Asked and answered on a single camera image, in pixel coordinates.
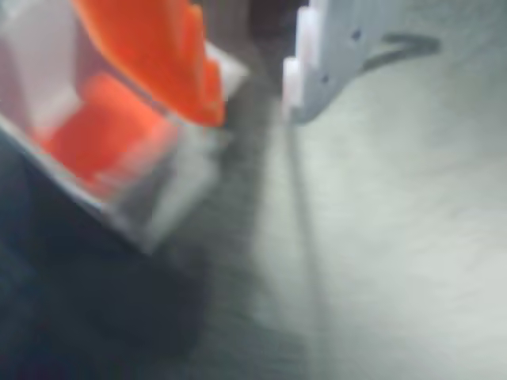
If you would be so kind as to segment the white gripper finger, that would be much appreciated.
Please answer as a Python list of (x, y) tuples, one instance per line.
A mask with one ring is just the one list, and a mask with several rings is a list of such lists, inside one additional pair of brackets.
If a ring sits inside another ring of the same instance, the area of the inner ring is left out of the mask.
[(298, 9), (295, 52), (283, 61), (282, 109), (290, 124), (323, 112), (364, 65), (397, 1), (309, 1)]

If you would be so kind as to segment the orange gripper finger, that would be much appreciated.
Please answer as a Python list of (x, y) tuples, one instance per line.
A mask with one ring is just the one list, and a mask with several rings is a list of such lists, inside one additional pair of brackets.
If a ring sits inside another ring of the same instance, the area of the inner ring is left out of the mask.
[(98, 51), (179, 116), (224, 121), (219, 64), (207, 55), (203, 11), (190, 1), (81, 0), (74, 10)]

